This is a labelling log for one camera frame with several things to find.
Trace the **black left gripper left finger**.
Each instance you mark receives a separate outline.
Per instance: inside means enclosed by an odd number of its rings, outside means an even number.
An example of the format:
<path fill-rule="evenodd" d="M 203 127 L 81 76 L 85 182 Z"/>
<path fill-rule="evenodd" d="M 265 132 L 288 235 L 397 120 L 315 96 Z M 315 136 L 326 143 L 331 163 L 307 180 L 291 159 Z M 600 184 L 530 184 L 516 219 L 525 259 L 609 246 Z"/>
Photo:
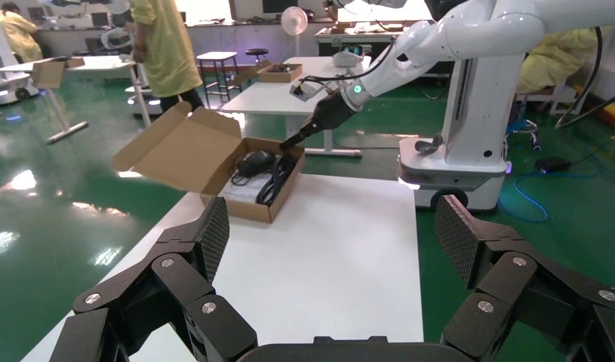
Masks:
<path fill-rule="evenodd" d="M 139 262 L 78 296 L 51 360 L 127 361 L 164 325 L 198 361 L 239 360 L 257 334 L 212 284 L 228 240 L 226 201 L 214 197 Z"/>

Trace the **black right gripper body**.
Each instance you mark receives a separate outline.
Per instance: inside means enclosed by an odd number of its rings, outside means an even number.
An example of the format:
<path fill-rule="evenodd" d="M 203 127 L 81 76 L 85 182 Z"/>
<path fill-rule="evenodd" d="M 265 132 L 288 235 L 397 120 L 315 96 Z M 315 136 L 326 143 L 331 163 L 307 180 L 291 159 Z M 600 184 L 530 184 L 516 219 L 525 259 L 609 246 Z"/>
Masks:
<path fill-rule="evenodd" d="M 333 92 L 318 101 L 306 125 L 306 135 L 334 130 L 358 111 L 350 107 L 340 92 Z"/>

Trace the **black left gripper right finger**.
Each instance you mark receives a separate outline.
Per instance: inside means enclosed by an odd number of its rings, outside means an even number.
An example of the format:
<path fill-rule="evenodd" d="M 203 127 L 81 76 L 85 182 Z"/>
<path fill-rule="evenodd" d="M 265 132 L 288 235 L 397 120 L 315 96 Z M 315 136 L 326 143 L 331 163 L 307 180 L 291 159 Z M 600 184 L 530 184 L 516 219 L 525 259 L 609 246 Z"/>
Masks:
<path fill-rule="evenodd" d="M 443 344 L 492 361 L 515 324 L 543 335 L 568 361 L 615 361 L 615 289 L 550 260 L 513 228 L 438 199 L 435 237 L 470 294 Z"/>

